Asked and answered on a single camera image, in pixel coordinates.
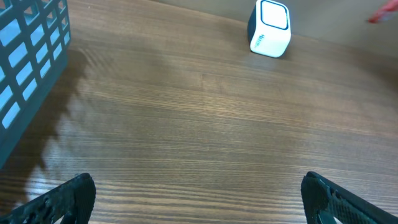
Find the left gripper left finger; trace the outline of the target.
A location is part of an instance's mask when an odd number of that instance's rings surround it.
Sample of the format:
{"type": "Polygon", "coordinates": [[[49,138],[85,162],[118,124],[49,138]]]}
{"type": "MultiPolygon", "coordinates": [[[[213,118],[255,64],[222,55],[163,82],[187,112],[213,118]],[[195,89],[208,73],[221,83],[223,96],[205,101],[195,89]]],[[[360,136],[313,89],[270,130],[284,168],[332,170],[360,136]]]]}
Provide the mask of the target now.
{"type": "Polygon", "coordinates": [[[1,217],[1,223],[87,224],[94,209],[96,187],[89,173],[82,173],[1,217]]]}

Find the red stick snack packet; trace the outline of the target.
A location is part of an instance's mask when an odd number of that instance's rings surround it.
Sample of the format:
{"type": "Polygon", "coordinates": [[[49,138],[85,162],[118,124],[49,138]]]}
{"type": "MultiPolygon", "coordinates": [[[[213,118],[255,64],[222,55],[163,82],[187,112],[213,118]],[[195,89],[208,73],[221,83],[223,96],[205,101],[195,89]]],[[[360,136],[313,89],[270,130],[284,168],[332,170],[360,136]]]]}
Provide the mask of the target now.
{"type": "Polygon", "coordinates": [[[397,13],[397,0],[388,0],[368,19],[368,22],[377,24],[388,20],[395,13],[397,13]]]}

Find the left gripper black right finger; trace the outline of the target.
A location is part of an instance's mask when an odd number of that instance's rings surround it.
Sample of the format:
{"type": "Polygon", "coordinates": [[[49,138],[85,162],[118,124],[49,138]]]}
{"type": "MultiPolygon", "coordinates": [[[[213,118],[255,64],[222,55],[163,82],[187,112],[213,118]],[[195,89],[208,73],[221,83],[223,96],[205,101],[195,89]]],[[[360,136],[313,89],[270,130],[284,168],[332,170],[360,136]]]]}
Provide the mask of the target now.
{"type": "Polygon", "coordinates": [[[308,224],[393,224],[397,217],[317,174],[307,172],[301,196],[308,224]]]}

